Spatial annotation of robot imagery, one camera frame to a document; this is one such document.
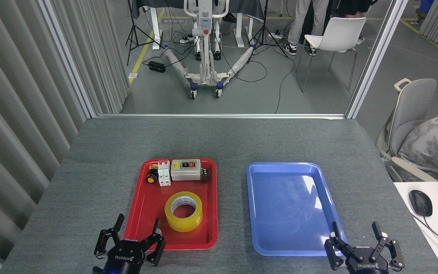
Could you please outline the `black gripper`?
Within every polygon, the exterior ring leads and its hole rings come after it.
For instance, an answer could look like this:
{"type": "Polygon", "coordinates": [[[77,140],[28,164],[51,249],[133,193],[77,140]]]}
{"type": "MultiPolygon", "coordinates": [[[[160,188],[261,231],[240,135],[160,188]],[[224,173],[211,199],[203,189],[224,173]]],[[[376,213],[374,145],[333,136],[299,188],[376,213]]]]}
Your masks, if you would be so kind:
{"type": "Polygon", "coordinates": [[[119,232],[124,219],[124,214],[120,213],[115,225],[108,229],[102,229],[98,236],[94,255],[100,260],[107,256],[108,260],[103,269],[104,274],[138,274],[144,259],[152,266],[158,266],[165,249],[165,238],[159,228],[160,218],[156,219],[151,235],[143,241],[121,240],[119,232]],[[107,251],[106,245],[110,237],[113,238],[115,246],[107,251]],[[155,244],[154,251],[145,257],[145,252],[155,244]]]}
{"type": "Polygon", "coordinates": [[[395,272],[405,267],[398,241],[392,240],[382,232],[379,223],[374,221],[372,229],[378,244],[371,247],[352,247],[340,238],[337,222],[332,222],[333,231],[325,241],[324,248],[332,270],[336,271],[343,266],[344,260],[337,256],[335,249],[346,257],[346,268],[350,274],[388,274],[388,269],[395,272]],[[383,248],[388,248],[391,260],[387,262],[382,256],[383,248]]]}

